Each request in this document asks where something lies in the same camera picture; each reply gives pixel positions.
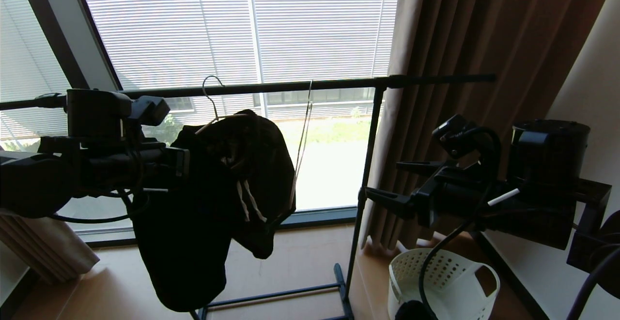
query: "curtain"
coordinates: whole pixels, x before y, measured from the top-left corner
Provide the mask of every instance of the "curtain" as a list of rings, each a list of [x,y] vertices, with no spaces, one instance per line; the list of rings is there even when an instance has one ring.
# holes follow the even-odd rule
[[[64,222],[0,215],[0,241],[48,283],[84,274],[99,258]]]
[[[423,179],[396,162],[445,160],[431,132],[456,113],[496,130],[505,168],[513,122],[545,117],[604,1],[398,0],[391,75],[495,73],[497,80],[388,89],[369,186],[410,194]],[[442,219],[435,229],[454,227]],[[384,249],[397,241],[413,248],[432,233],[371,201],[361,232],[361,246],[370,236]]]

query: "hanger hook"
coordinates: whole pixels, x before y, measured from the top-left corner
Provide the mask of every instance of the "hanger hook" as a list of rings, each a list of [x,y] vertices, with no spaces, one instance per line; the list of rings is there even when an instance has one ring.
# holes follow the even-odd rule
[[[204,84],[206,83],[206,80],[208,80],[209,78],[217,79],[217,82],[219,82],[219,86],[221,86],[222,88],[224,88],[224,84],[222,84],[222,80],[219,80],[219,78],[214,75],[207,76],[206,78],[204,78],[204,80],[202,80],[202,93],[204,93],[204,96],[206,96],[206,98],[211,101],[211,104],[213,104],[213,112],[215,112],[215,119],[219,119],[219,116],[217,115],[217,107],[215,107],[215,102],[213,101],[213,99],[211,99],[209,94],[206,93],[206,89],[204,88]]]

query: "perforated basket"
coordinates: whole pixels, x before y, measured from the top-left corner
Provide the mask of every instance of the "perforated basket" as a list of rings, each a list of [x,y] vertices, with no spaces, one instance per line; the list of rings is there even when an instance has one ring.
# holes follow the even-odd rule
[[[387,310],[394,320],[403,303],[418,300],[418,276],[431,249],[413,249],[396,256],[389,265]],[[488,268],[496,278],[496,290],[487,296],[476,271]],[[439,320],[486,320],[500,289],[497,273],[484,263],[471,261],[449,251],[440,250],[428,265],[424,290],[428,304]]]

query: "curtain fold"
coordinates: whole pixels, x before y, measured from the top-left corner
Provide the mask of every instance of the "curtain fold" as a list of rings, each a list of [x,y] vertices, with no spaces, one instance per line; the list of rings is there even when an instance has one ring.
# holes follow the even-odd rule
[[[456,113],[498,132],[504,168],[513,122],[545,117],[604,1],[398,0],[390,75],[496,73],[497,80],[388,89],[369,185],[410,194],[423,179],[397,171],[396,162],[447,159],[431,132]],[[435,227],[452,228],[450,219]],[[360,246],[370,236],[385,249],[397,241],[415,247],[432,233],[371,201],[362,232]]]
[[[98,256],[64,222],[0,215],[0,241],[48,283],[84,274]]]

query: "baseboard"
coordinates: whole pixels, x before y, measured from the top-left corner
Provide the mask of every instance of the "baseboard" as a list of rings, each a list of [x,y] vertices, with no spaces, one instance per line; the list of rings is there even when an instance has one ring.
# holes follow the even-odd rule
[[[523,303],[523,306],[527,309],[532,318],[536,320],[549,320],[547,314],[545,314],[538,302],[536,302],[534,297],[525,286],[523,286],[523,283],[521,283],[519,278],[512,272],[512,269],[510,269],[509,265],[503,260],[502,256],[493,248],[489,240],[487,240],[481,232],[470,232],[470,235],[474,238],[476,243],[478,243],[480,250],[487,255],[487,258],[489,258],[497,273],[506,280],[510,289],[514,291],[514,294],[516,294]]]
[[[39,279],[40,276],[33,269],[28,269],[13,292],[0,306],[0,320],[11,320]]]

